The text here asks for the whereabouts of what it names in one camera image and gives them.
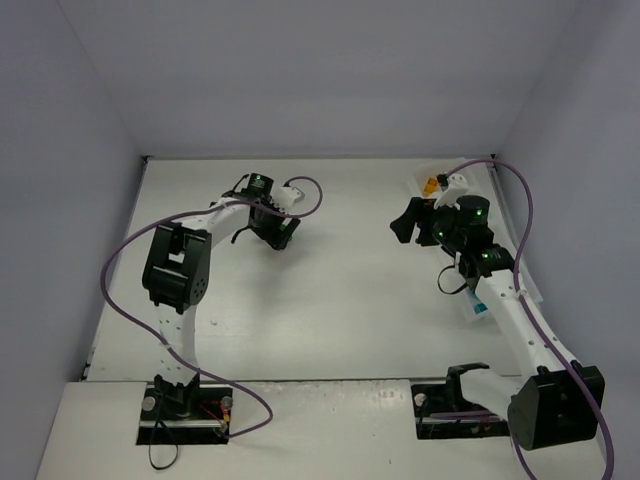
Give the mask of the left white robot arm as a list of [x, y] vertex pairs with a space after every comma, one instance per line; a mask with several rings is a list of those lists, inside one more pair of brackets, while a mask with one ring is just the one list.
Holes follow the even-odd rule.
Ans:
[[154, 378], [156, 391], [183, 406], [198, 393], [200, 375], [184, 364], [197, 364], [196, 309], [208, 289], [212, 249], [245, 230], [276, 251], [285, 249], [300, 224], [285, 215], [302, 199], [299, 189], [289, 184], [275, 188], [271, 178], [252, 173], [244, 188], [222, 194], [211, 213], [155, 229], [142, 285], [156, 307], [159, 333], [165, 340]]

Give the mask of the yellow orange flower lego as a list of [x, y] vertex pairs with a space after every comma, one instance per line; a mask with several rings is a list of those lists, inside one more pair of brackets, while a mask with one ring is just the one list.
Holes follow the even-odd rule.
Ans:
[[436, 177], [429, 177], [422, 189], [422, 194], [424, 197], [429, 197], [434, 194], [440, 188], [439, 182]]

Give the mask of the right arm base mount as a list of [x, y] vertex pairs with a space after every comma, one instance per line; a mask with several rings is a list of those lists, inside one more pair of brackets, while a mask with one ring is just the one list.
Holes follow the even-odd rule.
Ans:
[[410, 386], [418, 440], [456, 440], [509, 437], [505, 420], [462, 396], [463, 373], [488, 369], [484, 363], [449, 367], [445, 379], [436, 383], [421, 381]]

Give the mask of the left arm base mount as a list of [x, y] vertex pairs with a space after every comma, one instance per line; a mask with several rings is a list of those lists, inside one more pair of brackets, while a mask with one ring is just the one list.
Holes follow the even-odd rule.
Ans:
[[186, 387], [156, 379], [145, 385], [137, 427], [138, 446], [226, 445], [229, 442], [233, 389], [203, 384]]

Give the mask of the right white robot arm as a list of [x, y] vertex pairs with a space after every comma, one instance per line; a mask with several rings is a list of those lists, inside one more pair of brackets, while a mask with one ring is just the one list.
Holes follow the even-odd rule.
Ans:
[[451, 205], [414, 197], [390, 228], [403, 244], [439, 247], [454, 261], [466, 286], [483, 303], [509, 342], [524, 382], [518, 384], [484, 363], [452, 366], [446, 385], [455, 411], [478, 405], [508, 424], [526, 451], [595, 437], [605, 381], [554, 338], [527, 296], [511, 253], [494, 239], [490, 202], [462, 195]]

